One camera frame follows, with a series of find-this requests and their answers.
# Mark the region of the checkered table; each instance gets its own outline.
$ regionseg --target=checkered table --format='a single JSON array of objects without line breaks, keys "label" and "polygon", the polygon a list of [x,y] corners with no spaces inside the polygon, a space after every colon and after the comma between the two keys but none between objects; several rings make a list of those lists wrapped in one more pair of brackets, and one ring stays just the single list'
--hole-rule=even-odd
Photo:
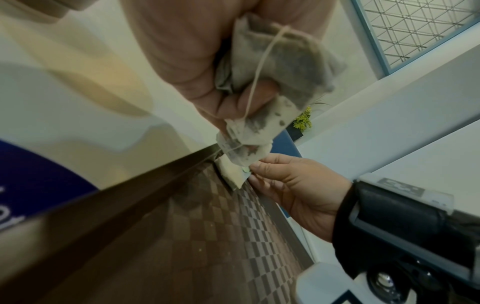
[{"label": "checkered table", "polygon": [[209,165],[41,302],[289,303],[302,270],[251,186]]}]

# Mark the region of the used tea bag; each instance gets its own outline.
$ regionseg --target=used tea bag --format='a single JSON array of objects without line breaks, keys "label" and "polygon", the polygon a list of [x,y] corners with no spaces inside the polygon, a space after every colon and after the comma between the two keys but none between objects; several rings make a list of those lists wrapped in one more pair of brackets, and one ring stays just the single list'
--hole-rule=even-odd
[{"label": "used tea bag", "polygon": [[216,70],[218,90],[240,93],[253,82],[261,58],[272,44],[259,78],[274,80],[279,94],[250,117],[225,120],[230,138],[217,136],[224,153],[239,166],[265,157],[272,139],[315,100],[333,91],[334,77],[344,69],[339,59],[308,34],[290,29],[276,37],[282,28],[254,14],[244,15],[235,22],[231,49]]}]

